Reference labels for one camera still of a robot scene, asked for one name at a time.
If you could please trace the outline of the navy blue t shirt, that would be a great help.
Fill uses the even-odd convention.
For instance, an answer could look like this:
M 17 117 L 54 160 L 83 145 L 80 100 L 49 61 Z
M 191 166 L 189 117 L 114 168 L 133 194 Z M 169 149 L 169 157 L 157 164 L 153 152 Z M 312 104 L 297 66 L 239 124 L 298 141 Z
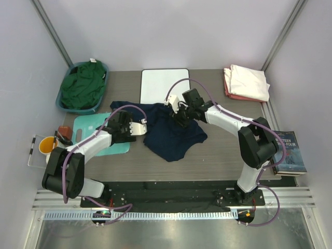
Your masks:
M 198 143 L 203 143 L 208 135 L 194 120 L 185 128 L 179 126 L 170 116 L 171 108 L 161 103 L 137 104 L 128 101 L 113 101 L 111 109 L 125 105 L 135 105 L 147 116 L 147 133 L 143 143 L 156 155 L 167 162 L 184 158 L 187 150 Z

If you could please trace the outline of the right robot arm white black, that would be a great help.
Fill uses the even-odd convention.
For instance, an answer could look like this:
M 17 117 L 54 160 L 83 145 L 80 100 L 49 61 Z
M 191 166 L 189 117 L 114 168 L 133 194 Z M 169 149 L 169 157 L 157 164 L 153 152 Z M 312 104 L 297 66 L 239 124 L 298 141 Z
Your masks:
M 257 191 L 263 168 L 279 150 L 275 133 L 266 119 L 248 119 L 226 110 L 214 100 L 206 102 L 197 89 L 190 89 L 182 96 L 183 101 L 168 93 L 164 101 L 172 108 L 171 117 L 181 127 L 198 120 L 220 127 L 238 138 L 244 166 L 234 187 L 234 198 L 238 204 L 248 204 Z

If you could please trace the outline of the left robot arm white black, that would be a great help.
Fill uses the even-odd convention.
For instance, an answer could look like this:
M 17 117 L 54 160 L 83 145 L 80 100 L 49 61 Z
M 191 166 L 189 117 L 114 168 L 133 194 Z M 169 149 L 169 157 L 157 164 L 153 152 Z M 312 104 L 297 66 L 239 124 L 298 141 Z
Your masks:
M 131 134 L 132 114 L 125 110 L 117 112 L 101 131 L 96 131 L 75 145 L 52 150 L 42 180 L 42 187 L 58 194 L 65 200 L 92 197 L 100 207 L 110 202 L 110 193 L 99 181 L 85 178 L 86 163 L 100 151 L 114 144 L 136 141 Z

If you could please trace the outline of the teal cutting board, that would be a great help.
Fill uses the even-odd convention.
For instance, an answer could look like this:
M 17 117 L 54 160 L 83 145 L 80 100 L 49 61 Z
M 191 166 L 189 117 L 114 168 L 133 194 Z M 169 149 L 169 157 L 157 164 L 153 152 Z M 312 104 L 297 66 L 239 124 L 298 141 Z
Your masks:
M 101 126 L 110 113 L 99 113 L 93 115 L 78 116 L 74 120 L 72 142 L 74 144 L 86 139 L 97 127 Z M 114 144 L 100 151 L 96 156 L 108 156 L 116 154 L 125 154 L 130 149 L 130 143 Z

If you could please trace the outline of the teal laundry basket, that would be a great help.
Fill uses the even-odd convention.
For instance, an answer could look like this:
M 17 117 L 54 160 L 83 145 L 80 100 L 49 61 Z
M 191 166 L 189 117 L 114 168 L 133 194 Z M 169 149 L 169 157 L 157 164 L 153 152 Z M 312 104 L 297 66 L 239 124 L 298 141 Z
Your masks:
M 95 113 L 102 102 L 108 76 L 107 65 L 97 59 L 73 64 L 62 80 L 56 106 L 77 115 Z

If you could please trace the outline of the green t shirt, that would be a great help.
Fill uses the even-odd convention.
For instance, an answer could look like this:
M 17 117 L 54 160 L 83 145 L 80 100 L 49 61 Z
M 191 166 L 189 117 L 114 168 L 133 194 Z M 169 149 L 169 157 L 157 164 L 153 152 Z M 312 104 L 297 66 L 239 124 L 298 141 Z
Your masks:
M 74 68 L 65 76 L 60 90 L 61 103 L 67 109 L 86 109 L 96 106 L 105 91 L 106 70 L 101 61 L 90 60 Z

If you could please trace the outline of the white board with black rim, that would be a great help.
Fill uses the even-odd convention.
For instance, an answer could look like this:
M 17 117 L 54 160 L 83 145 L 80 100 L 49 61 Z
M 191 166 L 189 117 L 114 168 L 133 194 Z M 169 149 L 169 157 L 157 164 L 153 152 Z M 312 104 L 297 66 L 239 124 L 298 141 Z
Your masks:
M 143 70 L 140 103 L 164 103 L 169 89 L 184 78 L 189 78 L 189 70 L 186 68 Z

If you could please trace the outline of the pink folded t shirt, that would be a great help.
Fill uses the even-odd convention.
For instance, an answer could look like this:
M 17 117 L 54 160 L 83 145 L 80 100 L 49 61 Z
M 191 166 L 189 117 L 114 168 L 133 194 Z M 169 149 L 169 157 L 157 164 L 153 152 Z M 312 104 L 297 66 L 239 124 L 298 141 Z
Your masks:
M 229 82 L 230 82 L 230 77 L 231 77 L 231 70 L 229 68 L 224 68 L 223 71 L 224 71 L 225 96 L 227 96 L 228 98 L 233 99 L 233 100 L 253 101 L 253 102 L 264 103 L 264 101 L 262 101 L 262 100 L 251 99 L 251 98 L 247 98 L 244 96 L 238 96 L 238 95 L 231 94 L 229 92 Z

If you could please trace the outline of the brown red block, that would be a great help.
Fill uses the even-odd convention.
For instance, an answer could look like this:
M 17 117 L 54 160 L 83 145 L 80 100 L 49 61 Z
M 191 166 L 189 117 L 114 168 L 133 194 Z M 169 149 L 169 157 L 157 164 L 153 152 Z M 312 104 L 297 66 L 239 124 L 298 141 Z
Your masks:
M 66 139 L 71 139 L 72 138 L 72 134 L 73 134 L 73 130 L 71 127 L 69 126 L 59 126 L 58 127 L 58 132 L 65 137 Z

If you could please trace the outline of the white mug orange inside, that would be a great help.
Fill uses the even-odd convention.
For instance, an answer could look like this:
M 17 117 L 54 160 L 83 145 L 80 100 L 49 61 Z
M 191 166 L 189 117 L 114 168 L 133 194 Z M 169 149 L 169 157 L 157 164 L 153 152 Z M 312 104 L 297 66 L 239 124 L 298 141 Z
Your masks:
M 54 142 L 53 136 L 46 137 L 40 142 L 38 149 L 46 157 L 46 163 L 48 163 L 50 154 L 56 147 L 63 147 L 63 144 L 58 139 Z

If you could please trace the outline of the black white marker pen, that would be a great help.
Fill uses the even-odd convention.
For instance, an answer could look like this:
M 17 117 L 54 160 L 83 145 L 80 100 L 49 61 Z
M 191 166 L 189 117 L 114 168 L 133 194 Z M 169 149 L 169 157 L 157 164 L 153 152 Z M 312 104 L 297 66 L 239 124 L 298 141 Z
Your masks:
M 35 144 L 35 137 L 32 138 L 32 142 L 31 142 L 31 148 L 30 148 L 30 151 L 29 151 L 29 156 L 32 155 L 33 153 L 33 150 L 34 150 L 34 144 Z

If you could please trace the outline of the clear acrylic tray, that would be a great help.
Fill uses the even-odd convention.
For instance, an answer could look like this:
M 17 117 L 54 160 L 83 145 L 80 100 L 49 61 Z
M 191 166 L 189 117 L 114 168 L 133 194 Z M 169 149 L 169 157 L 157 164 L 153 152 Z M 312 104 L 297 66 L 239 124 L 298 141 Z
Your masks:
M 29 156 L 28 161 L 27 161 L 27 165 L 29 167 L 33 167 L 33 168 L 39 168 L 39 169 L 45 169 L 47 166 L 46 163 L 46 157 L 41 154 L 39 152 L 39 144 L 40 142 L 46 138 L 45 136 L 41 136 L 41 135 L 34 135 L 35 139 L 35 144 L 34 144 L 34 150 L 31 156 Z

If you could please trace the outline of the dark blue book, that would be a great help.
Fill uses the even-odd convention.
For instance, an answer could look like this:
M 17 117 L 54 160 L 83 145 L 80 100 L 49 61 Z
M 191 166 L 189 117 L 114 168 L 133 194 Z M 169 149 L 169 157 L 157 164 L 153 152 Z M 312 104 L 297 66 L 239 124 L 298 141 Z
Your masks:
M 283 162 L 273 167 L 275 175 L 300 176 L 307 173 L 294 131 L 275 131 L 285 144 L 286 156 Z

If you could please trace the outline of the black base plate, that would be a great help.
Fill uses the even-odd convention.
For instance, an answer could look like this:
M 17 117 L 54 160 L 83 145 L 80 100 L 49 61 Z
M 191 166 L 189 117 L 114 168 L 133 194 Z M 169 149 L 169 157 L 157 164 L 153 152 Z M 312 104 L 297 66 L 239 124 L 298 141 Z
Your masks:
M 115 206 L 132 203 L 136 209 L 153 203 L 158 209 L 167 203 L 172 206 L 203 202 L 219 206 L 265 205 L 263 193 L 257 187 L 243 193 L 239 187 L 227 187 L 223 181 L 107 182 L 102 195 L 94 200 Z

